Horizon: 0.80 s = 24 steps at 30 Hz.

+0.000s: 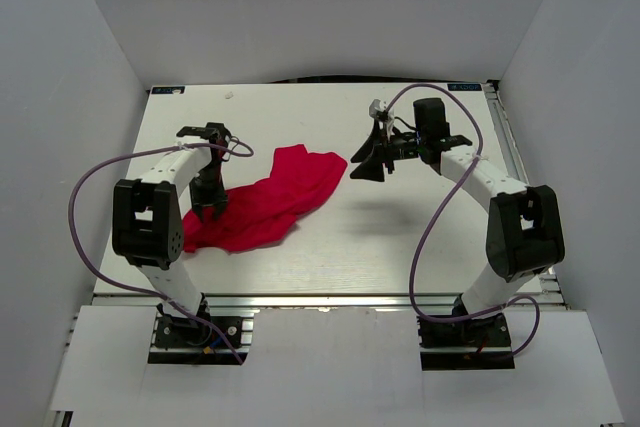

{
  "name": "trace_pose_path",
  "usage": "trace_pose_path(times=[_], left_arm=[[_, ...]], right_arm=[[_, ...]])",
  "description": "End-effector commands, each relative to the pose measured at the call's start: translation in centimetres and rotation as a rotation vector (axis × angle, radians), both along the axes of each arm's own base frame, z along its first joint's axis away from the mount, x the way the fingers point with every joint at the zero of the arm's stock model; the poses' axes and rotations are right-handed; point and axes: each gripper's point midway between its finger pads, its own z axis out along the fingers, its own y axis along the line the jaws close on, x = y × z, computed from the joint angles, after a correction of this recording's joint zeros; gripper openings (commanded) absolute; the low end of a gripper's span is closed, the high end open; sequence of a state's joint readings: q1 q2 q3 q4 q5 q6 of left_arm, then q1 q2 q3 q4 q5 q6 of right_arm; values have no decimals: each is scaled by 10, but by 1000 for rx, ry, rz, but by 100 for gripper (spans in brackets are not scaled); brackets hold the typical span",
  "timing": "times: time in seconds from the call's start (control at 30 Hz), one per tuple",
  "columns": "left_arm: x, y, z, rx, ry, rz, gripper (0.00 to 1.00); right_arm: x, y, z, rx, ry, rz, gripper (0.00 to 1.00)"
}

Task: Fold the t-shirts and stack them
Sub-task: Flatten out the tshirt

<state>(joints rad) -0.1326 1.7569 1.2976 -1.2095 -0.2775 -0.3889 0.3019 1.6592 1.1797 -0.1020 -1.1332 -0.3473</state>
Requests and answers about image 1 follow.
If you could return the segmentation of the red t-shirt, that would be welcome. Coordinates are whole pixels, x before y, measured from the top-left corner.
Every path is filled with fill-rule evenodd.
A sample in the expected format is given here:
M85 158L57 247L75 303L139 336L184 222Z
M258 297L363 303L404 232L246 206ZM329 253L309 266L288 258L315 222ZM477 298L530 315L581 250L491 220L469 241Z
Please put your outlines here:
M346 160L334 152L309 152L302 144L277 148L269 176L229 190L219 217L210 209L202 217L194 211L184 216L184 251L240 253L282 241L299 218L331 197L346 169Z

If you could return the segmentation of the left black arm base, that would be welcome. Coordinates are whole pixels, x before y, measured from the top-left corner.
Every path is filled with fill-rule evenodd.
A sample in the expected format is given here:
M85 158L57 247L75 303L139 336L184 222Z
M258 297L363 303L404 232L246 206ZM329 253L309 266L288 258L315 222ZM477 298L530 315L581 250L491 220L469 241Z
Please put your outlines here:
M147 361L151 365L239 366L233 350L244 361L252 339L251 316L212 316L205 301L197 315L216 325L232 346L208 326L187 317L164 312L163 304L156 306L156 319L151 336Z

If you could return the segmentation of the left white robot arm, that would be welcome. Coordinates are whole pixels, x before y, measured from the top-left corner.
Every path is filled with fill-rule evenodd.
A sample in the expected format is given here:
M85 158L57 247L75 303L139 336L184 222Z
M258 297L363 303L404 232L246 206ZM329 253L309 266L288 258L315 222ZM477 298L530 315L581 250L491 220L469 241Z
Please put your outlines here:
M122 179L114 187L112 246L136 267L159 293L168 297L162 312L180 317L177 334L199 346L211 334L211 321L198 313L203 300L181 261L186 236L179 198L188 191L198 220L224 212L228 203L221 168L231 134L222 123L184 127L176 139L198 143L167 153L136 179Z

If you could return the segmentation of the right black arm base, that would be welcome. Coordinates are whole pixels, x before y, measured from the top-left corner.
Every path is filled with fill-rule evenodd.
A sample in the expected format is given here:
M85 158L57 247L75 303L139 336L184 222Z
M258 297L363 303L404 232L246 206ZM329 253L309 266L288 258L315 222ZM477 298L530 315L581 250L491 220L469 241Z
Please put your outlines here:
M512 341L503 314L459 323L420 319L423 372L512 370Z

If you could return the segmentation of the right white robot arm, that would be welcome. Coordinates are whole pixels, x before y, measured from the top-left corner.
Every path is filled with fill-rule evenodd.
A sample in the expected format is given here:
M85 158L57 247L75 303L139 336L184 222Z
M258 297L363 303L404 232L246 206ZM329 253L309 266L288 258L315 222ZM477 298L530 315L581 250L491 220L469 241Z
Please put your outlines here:
M454 135L439 98L413 104L414 127L402 132L395 116L379 100L369 106L372 130L353 155L353 179L384 181L396 162L418 158L437 174L464 190L487 213L487 264L473 284L456 300L450 316L453 337L472 346L488 332L485 318L495 316L531 278L561 262L565 244L555 192L532 187L494 166L481 154L479 143Z

